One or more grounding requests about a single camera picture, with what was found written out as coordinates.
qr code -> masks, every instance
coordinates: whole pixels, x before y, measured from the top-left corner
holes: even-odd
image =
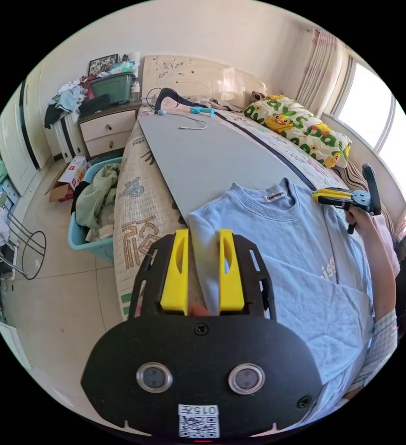
[[[219,437],[218,416],[180,416],[180,436],[205,439]]]

mattress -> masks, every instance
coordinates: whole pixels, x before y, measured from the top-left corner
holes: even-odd
[[[177,103],[173,100],[165,100],[161,108],[177,108]],[[188,110],[188,107],[181,104],[178,108]],[[141,107],[138,117],[152,113],[149,107]],[[228,126],[232,131],[249,138],[260,149],[268,150],[281,159],[311,189],[330,186],[347,188],[334,171],[320,165],[306,152],[279,134],[239,113],[217,110],[214,119]],[[115,202],[113,253],[116,287],[123,320],[127,319],[129,313],[138,267],[149,247],[164,235],[183,228],[186,228],[186,224],[137,121],[122,157]],[[188,298],[191,302],[205,305],[193,260],[191,242],[189,248]]]

person's arm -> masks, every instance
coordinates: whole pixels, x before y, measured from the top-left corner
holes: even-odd
[[[351,207],[345,212],[348,223],[355,223],[361,236],[373,290],[374,335],[359,374],[344,395],[342,403],[353,398],[376,376],[398,345],[396,322],[396,282],[387,251],[371,217],[361,209]]]
[[[389,314],[396,306],[396,282],[384,244],[370,215],[355,207],[345,212],[348,223],[355,223],[370,267],[373,290],[374,321]]]

cardboard box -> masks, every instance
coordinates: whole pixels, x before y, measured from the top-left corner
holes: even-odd
[[[85,156],[75,156],[65,168],[59,172],[45,194],[50,193],[49,201],[66,201],[73,198],[76,186],[83,180],[90,163]]]

yellow clamp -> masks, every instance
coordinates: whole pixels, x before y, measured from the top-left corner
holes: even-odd
[[[219,314],[241,311],[245,306],[240,269],[232,230],[220,230]]]
[[[183,312],[187,315],[188,252],[189,230],[177,230],[160,302],[164,311]]]
[[[353,193],[344,192],[340,190],[331,190],[331,189],[319,189],[316,190],[315,193],[311,195],[311,197],[316,201],[319,202],[319,197],[325,197],[325,198],[339,198],[339,199],[352,199]]]
[[[184,315],[187,315],[188,249],[188,229],[177,230],[160,302],[164,311],[182,312]],[[219,314],[222,312],[239,312],[243,310],[244,306],[245,299],[243,297],[233,233],[232,230],[221,229],[219,249]]]

